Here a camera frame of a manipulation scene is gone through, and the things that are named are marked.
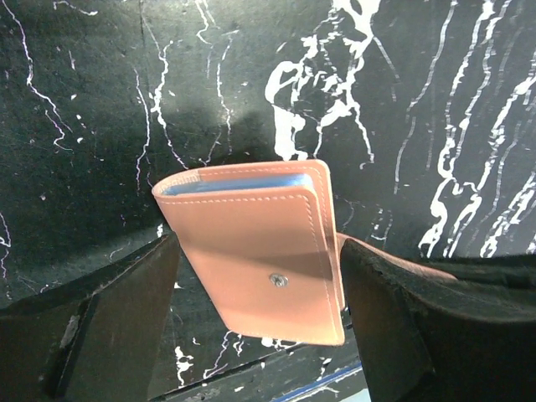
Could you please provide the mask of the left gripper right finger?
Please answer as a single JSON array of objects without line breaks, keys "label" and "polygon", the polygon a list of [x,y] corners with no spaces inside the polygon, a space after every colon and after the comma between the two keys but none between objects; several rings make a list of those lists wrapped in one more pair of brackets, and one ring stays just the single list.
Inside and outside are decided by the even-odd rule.
[{"label": "left gripper right finger", "polygon": [[532,401],[535,258],[411,261],[339,241],[373,401]]}]

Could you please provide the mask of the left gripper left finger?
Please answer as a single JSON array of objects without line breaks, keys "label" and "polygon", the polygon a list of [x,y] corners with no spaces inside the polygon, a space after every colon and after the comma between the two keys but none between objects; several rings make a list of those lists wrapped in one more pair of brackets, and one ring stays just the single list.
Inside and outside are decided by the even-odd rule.
[{"label": "left gripper left finger", "polygon": [[177,278],[164,235],[1,310],[3,401],[146,401]]}]

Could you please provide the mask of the pink leather card holder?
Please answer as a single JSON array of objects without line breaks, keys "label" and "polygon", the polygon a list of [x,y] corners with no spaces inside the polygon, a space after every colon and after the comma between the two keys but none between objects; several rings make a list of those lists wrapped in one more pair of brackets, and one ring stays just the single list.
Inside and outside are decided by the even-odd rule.
[{"label": "pink leather card holder", "polygon": [[325,162],[190,169],[162,179],[152,195],[231,332],[344,342],[345,236]]}]

